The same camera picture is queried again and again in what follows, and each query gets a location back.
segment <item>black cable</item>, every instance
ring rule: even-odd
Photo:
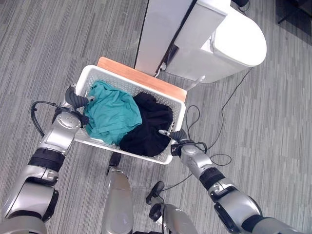
[[[163,191],[166,191],[166,190],[168,190],[168,189],[172,189],[172,188],[174,188],[175,186],[178,186],[179,184],[183,183],[185,180],[187,180],[188,178],[190,178],[191,175],[193,175],[193,174],[192,174],[192,173],[189,174],[185,179],[183,179],[182,181],[180,181],[178,184],[175,184],[175,185],[173,185],[173,186],[171,186],[171,187],[169,187],[169,188],[163,189],[163,190],[161,190],[161,191],[163,192]]]
[[[238,85],[235,87],[234,91],[232,92],[232,94],[230,95],[230,97],[228,98],[228,100],[225,102],[225,104],[222,106],[221,108],[221,116],[222,116],[222,124],[221,124],[221,128],[219,130],[219,133],[216,137],[216,139],[214,140],[214,142],[211,144],[211,146],[208,147],[207,150],[211,149],[215,144],[216,142],[218,141],[220,135],[221,135],[221,132],[222,132],[222,129],[223,129],[223,125],[224,125],[224,115],[223,115],[223,110],[224,108],[226,107],[226,105],[229,103],[229,101],[231,100],[231,98],[233,97],[233,95],[235,94],[236,90],[239,88],[239,86],[241,85],[241,83],[244,81],[244,79],[246,78],[246,76],[248,75],[248,73],[252,70],[249,69],[249,71],[243,76],[243,79],[240,81],[240,83],[238,83]]]
[[[158,195],[158,197],[162,200],[163,208],[162,208],[162,234],[164,234],[164,222],[165,222],[165,200]]]
[[[224,155],[224,156],[228,157],[228,158],[230,159],[230,161],[227,162],[227,163],[225,163],[225,164],[218,164],[218,163],[216,163],[215,161],[212,160],[212,158],[215,157],[215,156],[217,156],[217,155]],[[219,153],[219,154],[214,154],[214,155],[212,155],[212,156],[210,157],[210,160],[211,160],[211,162],[213,162],[213,164],[215,164],[215,165],[217,165],[217,166],[226,166],[226,165],[229,165],[229,164],[232,162],[232,157],[229,156],[229,155],[227,155],[227,154],[220,154],[220,153]]]
[[[31,112],[30,112],[31,120],[32,120],[33,124],[35,125],[37,131],[40,133],[40,135],[42,137],[44,137],[44,132],[43,132],[40,124],[38,123],[36,115],[35,115],[35,111],[37,111],[36,105],[39,104],[39,103],[48,104],[48,105],[60,108],[62,110],[65,110],[65,111],[67,111],[67,109],[65,109],[65,108],[63,108],[63,107],[61,107],[59,105],[56,105],[55,103],[48,102],[48,101],[35,101],[35,102],[32,103],[32,105],[31,105]]]
[[[187,117],[188,117],[189,110],[190,110],[191,107],[195,107],[195,108],[198,110],[198,117],[197,117],[197,119],[189,126],[189,125],[188,125],[188,121],[187,121]],[[187,127],[187,137],[188,137],[189,140],[192,140],[191,137],[190,137],[190,128],[192,128],[192,127],[194,126],[194,124],[196,124],[196,123],[199,121],[199,118],[200,118],[200,110],[199,110],[198,106],[195,106],[195,105],[189,106],[189,107],[187,108],[187,111],[186,111],[186,119],[185,119],[185,121],[186,121],[186,127]]]

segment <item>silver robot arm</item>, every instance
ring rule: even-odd
[[[53,188],[76,132],[81,127],[75,109],[88,102],[70,86],[54,122],[28,165],[18,175],[2,214],[0,234],[46,234],[44,222],[54,213],[58,192]]]
[[[212,201],[214,209],[228,232],[232,234],[300,234],[294,228],[271,217],[264,217],[258,204],[244,194],[226,178],[202,150],[188,141],[182,130],[160,133],[175,139],[178,144],[172,148],[174,155],[181,158],[193,175],[202,183]]]

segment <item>perforated basket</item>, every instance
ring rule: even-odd
[[[141,85],[137,82],[119,76],[115,73],[107,71],[105,69],[99,68],[97,66],[89,65],[86,66],[80,75],[78,83],[76,85],[76,94],[80,96],[86,97],[88,92],[96,80],[104,80],[109,84],[113,85],[114,87],[126,91],[127,93],[131,94],[132,96],[136,96],[140,92],[145,92],[148,94],[153,95],[158,103],[164,104],[169,106],[173,111],[173,123],[168,131],[178,131],[181,128],[184,113],[185,113],[185,104],[183,101],[180,101],[174,97],[168,96],[163,94],[159,91],[153,90],[149,87]],[[141,155],[135,155],[126,151],[121,150],[116,145],[110,145],[105,143],[102,140],[90,138],[84,128],[81,128],[75,136],[75,141],[93,145],[99,148],[103,148],[106,150],[111,150],[115,152],[122,153],[124,155],[129,155],[137,158],[141,158],[144,160],[160,163],[160,164],[168,164],[172,160],[172,156],[170,154],[170,145],[172,141],[169,143],[167,148],[155,157],[147,157]]]

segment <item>teal shirt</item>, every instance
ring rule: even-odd
[[[84,108],[84,114],[89,117],[86,131],[90,137],[119,145],[129,131],[142,123],[135,101],[125,91],[98,80],[89,96],[95,96]]]

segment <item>gray carpet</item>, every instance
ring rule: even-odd
[[[67,85],[100,56],[133,66],[146,4],[146,0],[0,0],[2,203],[40,140],[30,120],[31,102],[61,101]],[[292,25],[276,24],[274,1],[251,1],[247,14],[263,30],[267,58],[251,71],[227,106],[222,135],[209,155],[233,157],[231,165],[220,169],[258,201],[266,216],[311,233],[312,47],[289,32]],[[214,140],[220,108],[242,76],[200,84],[188,93],[186,105],[196,104],[201,110],[201,119],[191,130],[194,140],[208,145]],[[167,73],[160,78],[187,86],[187,81]],[[52,114],[53,109],[39,107],[44,129]],[[190,119],[195,118],[191,111]],[[73,145],[56,185],[60,198],[47,222],[50,234],[100,233],[110,154]],[[189,174],[188,169],[178,158],[161,166],[125,156],[120,166],[132,186],[134,230],[160,231],[148,218],[145,196],[158,180],[173,185]],[[194,177],[163,196],[189,214],[200,234],[226,233]]]

